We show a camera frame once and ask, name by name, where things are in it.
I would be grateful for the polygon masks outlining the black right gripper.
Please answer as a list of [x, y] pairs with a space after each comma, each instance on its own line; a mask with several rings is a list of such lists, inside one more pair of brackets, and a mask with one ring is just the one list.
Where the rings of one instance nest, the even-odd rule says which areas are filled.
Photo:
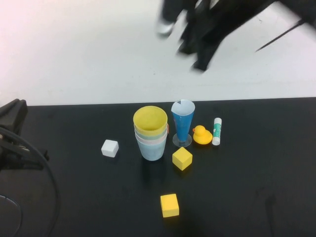
[[205, 72], [222, 40], [247, 21], [247, 1], [220, 0], [213, 7], [203, 0], [188, 14], [184, 38], [180, 38], [178, 53], [191, 55], [197, 52], [195, 70]]

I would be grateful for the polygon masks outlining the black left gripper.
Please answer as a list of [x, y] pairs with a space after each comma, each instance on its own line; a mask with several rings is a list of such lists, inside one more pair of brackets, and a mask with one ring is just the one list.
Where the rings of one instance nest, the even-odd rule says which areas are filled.
[[0, 126], [20, 135], [27, 113], [27, 102], [25, 100], [14, 99], [0, 108]]

